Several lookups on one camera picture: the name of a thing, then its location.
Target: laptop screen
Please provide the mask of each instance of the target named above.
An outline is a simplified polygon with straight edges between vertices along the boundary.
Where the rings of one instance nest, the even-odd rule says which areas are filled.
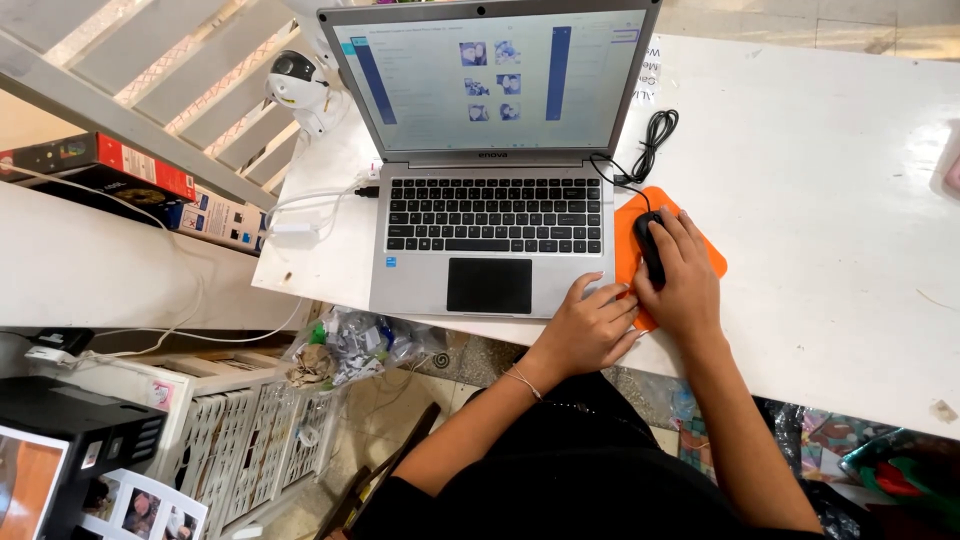
[[[644,10],[333,28],[387,151],[605,148]]]

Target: laptop keyboard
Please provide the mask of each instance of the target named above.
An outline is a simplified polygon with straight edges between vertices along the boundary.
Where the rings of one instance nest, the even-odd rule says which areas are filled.
[[[601,253],[600,179],[391,180],[388,251]]]

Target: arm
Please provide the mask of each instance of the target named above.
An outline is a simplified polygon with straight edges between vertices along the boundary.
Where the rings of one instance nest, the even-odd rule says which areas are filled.
[[[657,291],[646,264],[634,277],[643,306],[680,347],[693,394],[707,424],[717,480],[744,522],[759,528],[823,532],[777,443],[756,410],[720,328],[720,282],[686,212],[660,209],[650,223],[666,285]]]
[[[527,381],[546,395],[567,377],[612,366],[640,336],[628,331],[636,318],[636,297],[609,303],[629,286],[611,283],[583,298],[602,273],[581,276],[523,359],[421,442],[396,467],[405,479],[436,497],[464,467],[483,457],[496,439],[537,402]]]

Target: touchpad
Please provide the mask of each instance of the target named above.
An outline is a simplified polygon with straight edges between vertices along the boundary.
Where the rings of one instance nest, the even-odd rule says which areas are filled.
[[[446,310],[529,315],[532,278],[529,258],[451,258]]]

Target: orange mouse pad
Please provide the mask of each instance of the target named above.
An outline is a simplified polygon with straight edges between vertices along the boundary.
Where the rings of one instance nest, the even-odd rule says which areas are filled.
[[[650,198],[650,209],[656,210],[666,205],[673,215],[680,213],[680,207],[671,201],[659,187],[647,187],[643,190],[643,194]],[[616,282],[630,283],[630,293],[634,293],[634,274],[640,263],[640,246],[636,243],[634,237],[634,222],[646,211],[647,202],[643,200],[643,197],[637,195],[613,213]],[[713,266],[713,271],[716,272],[717,277],[722,278],[727,273],[727,260],[707,240],[706,235],[704,235],[704,242],[707,244],[710,265]],[[640,314],[636,317],[634,326],[641,330],[651,331],[657,327],[657,321],[646,309],[640,307]]]

